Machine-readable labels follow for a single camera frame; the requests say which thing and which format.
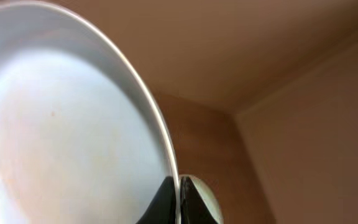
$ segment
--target beige ceiling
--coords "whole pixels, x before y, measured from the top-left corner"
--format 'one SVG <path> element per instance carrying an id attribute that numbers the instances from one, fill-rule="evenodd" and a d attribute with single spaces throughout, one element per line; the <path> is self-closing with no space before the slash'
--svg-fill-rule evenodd
<path id="1" fill-rule="evenodd" d="M 232 112 L 358 29 L 358 0 L 57 0 L 155 91 Z"/>

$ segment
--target ceiling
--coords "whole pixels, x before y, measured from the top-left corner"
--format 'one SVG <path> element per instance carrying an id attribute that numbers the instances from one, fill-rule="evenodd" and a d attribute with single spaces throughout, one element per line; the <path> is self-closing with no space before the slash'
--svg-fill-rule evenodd
<path id="1" fill-rule="evenodd" d="M 358 0 L 56 0 L 96 24 L 148 86 L 233 112 L 358 30 Z"/>

